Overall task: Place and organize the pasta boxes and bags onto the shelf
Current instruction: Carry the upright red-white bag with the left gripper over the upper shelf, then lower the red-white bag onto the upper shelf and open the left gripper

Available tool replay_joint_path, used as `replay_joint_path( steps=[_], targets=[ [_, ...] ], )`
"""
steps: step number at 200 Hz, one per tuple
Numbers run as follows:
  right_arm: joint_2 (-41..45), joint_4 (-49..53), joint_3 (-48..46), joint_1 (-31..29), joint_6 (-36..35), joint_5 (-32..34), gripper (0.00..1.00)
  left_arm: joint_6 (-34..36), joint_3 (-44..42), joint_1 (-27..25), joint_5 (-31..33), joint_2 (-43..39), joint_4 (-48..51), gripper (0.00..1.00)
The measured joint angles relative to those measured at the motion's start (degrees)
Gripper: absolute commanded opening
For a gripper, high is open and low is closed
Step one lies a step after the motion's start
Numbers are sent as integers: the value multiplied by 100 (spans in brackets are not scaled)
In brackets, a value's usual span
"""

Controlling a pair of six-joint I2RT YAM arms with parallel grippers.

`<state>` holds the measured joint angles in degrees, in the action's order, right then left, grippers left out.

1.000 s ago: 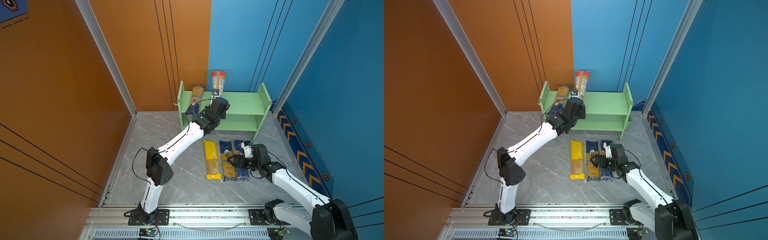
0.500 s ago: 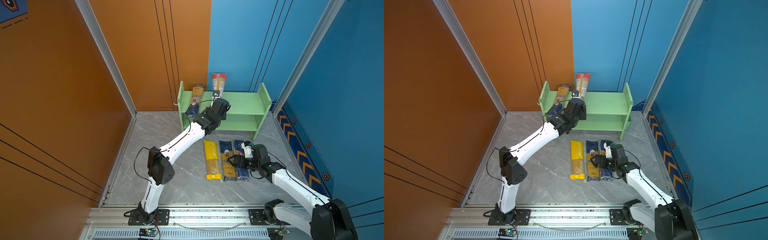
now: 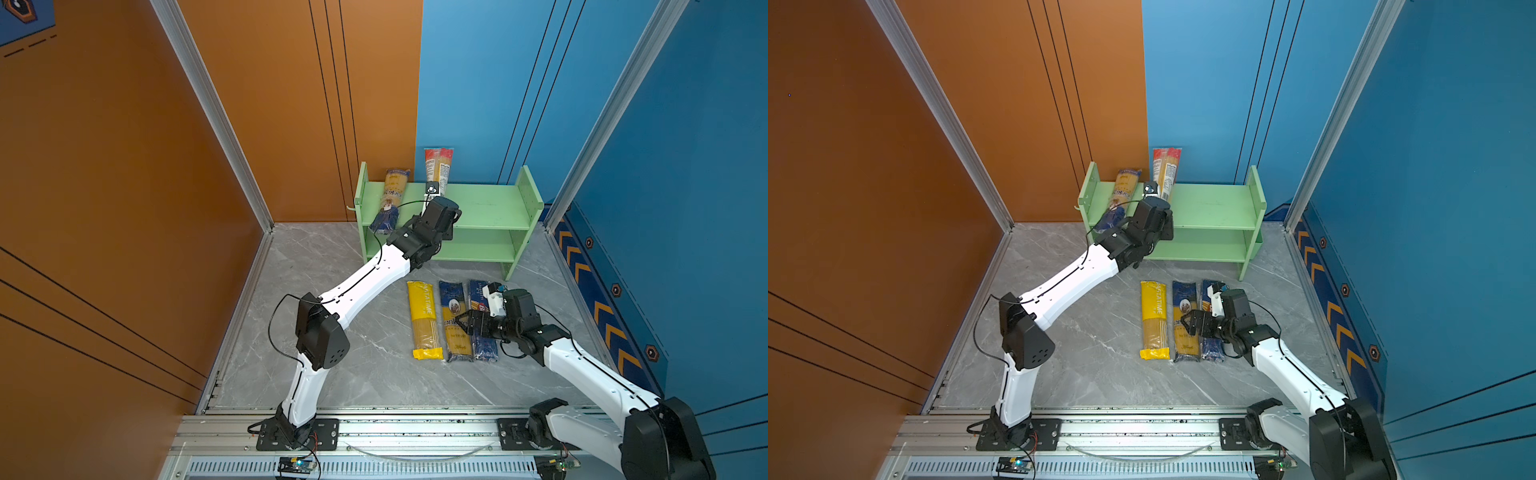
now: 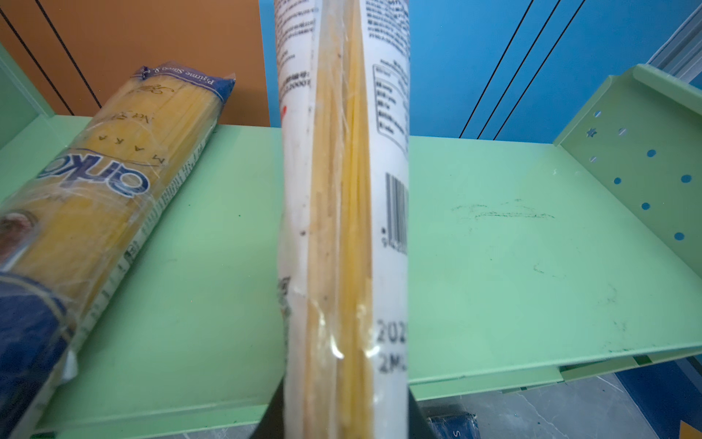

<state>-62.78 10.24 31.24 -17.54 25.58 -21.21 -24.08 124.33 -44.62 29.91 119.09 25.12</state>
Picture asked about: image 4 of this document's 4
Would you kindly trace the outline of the blue yellow spaghetti bag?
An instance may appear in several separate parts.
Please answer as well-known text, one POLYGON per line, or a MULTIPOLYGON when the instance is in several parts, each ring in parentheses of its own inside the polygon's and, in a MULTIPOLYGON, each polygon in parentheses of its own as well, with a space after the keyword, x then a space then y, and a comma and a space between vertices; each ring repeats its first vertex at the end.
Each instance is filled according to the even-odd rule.
POLYGON ((142 67, 1 205, 1 435, 30 437, 236 80, 142 67))

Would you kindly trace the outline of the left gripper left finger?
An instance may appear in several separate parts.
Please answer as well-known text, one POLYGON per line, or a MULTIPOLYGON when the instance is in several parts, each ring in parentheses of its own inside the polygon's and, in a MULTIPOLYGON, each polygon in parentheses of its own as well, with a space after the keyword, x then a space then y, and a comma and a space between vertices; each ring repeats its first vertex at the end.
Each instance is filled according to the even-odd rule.
POLYGON ((285 439, 283 407, 284 380, 281 380, 250 439, 285 439))

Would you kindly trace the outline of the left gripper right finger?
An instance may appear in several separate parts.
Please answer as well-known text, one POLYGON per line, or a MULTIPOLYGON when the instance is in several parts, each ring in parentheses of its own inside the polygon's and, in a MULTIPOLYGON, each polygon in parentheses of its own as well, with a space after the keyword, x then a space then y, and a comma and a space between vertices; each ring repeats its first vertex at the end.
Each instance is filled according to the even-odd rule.
POLYGON ((414 397, 408 399, 408 438, 436 439, 428 421, 422 414, 420 406, 414 397))

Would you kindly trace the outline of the red white spaghetti bag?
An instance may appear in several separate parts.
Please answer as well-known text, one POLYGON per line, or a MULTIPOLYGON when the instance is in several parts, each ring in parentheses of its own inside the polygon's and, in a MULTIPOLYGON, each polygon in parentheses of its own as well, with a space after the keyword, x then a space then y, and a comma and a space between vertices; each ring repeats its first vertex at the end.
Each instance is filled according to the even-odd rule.
POLYGON ((405 1, 274 5, 289 438, 409 434, 405 1))

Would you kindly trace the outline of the blue Barilla spaghetti box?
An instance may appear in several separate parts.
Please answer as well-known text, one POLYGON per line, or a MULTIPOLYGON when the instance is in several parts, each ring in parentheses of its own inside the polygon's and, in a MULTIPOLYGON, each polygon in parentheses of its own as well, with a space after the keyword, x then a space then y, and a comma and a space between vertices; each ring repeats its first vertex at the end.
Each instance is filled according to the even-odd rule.
POLYGON ((428 418, 433 433, 440 439, 480 439, 476 417, 471 413, 453 413, 428 418))

